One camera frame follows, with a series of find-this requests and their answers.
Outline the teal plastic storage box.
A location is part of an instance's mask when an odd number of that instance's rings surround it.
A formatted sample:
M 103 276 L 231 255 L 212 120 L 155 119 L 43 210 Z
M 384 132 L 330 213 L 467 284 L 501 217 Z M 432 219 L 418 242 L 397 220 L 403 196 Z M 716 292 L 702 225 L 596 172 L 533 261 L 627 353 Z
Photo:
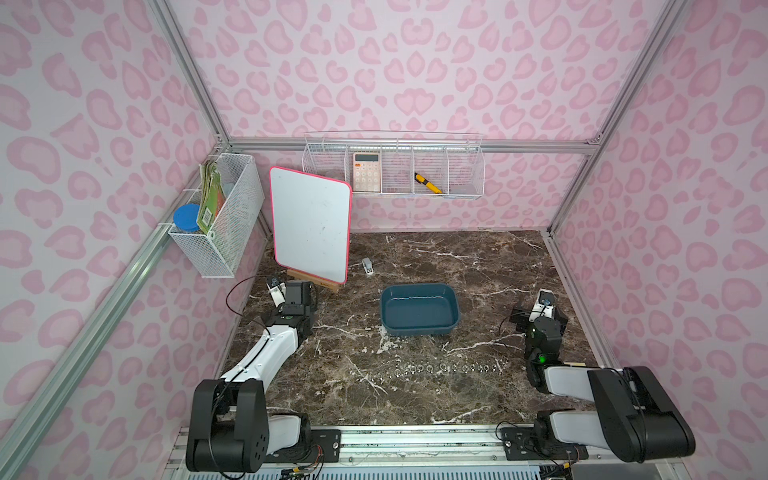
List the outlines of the teal plastic storage box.
M 460 323 L 455 291 L 442 283 L 389 286 L 380 296 L 381 324 L 392 336 L 447 335 Z

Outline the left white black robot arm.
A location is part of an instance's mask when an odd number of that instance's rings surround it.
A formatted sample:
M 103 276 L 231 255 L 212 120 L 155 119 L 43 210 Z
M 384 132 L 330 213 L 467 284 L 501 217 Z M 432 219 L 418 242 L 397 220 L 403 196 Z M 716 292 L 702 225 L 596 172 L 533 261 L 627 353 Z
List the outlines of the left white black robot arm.
M 289 281 L 284 301 L 266 316 L 256 345 L 220 378 L 196 387 L 185 453 L 188 470 L 235 479 L 257 472 L 270 455 L 300 455 L 310 448 L 308 418 L 269 414 L 266 393 L 284 363 L 312 335 L 316 310 L 314 285 Z

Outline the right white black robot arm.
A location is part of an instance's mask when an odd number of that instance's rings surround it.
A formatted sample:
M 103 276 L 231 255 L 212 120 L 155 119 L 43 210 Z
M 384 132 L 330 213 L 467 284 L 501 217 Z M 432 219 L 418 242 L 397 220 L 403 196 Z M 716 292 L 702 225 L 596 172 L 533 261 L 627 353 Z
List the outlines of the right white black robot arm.
M 545 410 L 533 426 L 507 442 L 567 464 L 587 458 L 586 449 L 611 451 L 625 463 L 689 457 L 694 433 L 653 372 L 644 366 L 614 369 L 574 366 L 560 360 L 567 318 L 552 304 L 525 311 L 514 307 L 509 321 L 524 338 L 525 370 L 538 392 L 589 402 L 592 411 Z

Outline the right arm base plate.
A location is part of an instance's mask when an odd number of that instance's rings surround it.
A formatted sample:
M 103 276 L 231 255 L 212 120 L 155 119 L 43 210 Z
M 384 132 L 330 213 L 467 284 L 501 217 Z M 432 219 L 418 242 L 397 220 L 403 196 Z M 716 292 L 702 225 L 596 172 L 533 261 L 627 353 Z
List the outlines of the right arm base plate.
M 578 462 L 589 458 L 584 445 L 544 439 L 533 427 L 502 423 L 497 426 L 495 436 L 502 443 L 508 461 Z

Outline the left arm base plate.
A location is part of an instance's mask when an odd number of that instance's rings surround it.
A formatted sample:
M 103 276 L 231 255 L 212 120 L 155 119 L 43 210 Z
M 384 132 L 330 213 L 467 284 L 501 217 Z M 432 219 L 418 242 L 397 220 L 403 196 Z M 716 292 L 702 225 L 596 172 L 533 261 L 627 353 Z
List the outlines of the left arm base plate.
M 277 429 L 260 445 L 265 463 L 311 463 L 321 455 L 326 463 L 337 463 L 342 432 L 339 429 Z

